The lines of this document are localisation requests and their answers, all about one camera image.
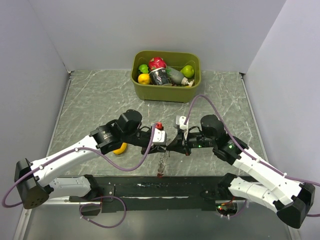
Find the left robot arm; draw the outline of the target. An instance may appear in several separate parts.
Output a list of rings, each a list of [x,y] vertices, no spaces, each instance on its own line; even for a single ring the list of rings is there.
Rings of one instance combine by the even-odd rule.
[[[164,151],[167,134],[155,123],[147,131],[141,126],[142,115],[133,109],[97,127],[89,135],[70,147],[51,156],[30,162],[20,160],[16,164],[14,181],[25,209],[36,208],[47,200],[59,197],[80,197],[93,201],[104,191],[92,175],[60,178],[72,167],[97,157],[105,158],[123,143],[141,147],[143,156]]]

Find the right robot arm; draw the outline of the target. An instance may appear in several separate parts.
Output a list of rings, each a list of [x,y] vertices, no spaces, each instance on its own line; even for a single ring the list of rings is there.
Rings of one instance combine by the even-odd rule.
[[[192,132],[185,116],[174,121],[177,135],[167,150],[189,156],[192,149],[212,148],[220,160],[244,171],[255,179],[246,181],[227,173],[218,184],[223,199],[232,196],[255,202],[276,213],[286,225],[299,229],[313,206],[315,186],[310,182],[290,179],[259,157],[255,151],[237,137],[229,134],[214,114],[200,120],[197,132]]]

